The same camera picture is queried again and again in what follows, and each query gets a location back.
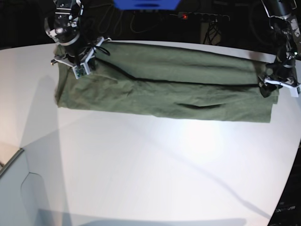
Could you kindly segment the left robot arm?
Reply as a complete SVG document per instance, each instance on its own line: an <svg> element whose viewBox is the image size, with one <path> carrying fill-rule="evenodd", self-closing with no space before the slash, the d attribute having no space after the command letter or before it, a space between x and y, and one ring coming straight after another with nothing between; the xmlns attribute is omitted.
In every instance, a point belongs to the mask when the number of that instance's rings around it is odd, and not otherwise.
<svg viewBox="0 0 301 226"><path fill-rule="evenodd" d="M264 41L256 31L253 15L258 5L264 8L274 41ZM256 39L266 46L277 44L274 62L267 63L264 73L258 77L260 93L264 98L281 88L288 88L292 97L301 95L301 83L295 68L296 59L301 56L301 29L296 9L294 0L257 0L249 8L249 24Z"/></svg>

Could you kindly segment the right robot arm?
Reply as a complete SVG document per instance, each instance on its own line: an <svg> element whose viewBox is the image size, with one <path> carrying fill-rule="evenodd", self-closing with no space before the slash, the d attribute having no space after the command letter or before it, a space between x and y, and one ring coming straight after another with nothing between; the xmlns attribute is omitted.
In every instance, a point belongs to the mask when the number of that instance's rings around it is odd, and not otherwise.
<svg viewBox="0 0 301 226"><path fill-rule="evenodd" d="M70 67L76 79L89 75L95 69L95 52L109 56L101 45L111 38L103 36L89 40L81 25L84 5L80 0L55 0L56 9L44 20L45 32L56 45L63 48L63 55L55 55L51 64L61 63Z"/></svg>

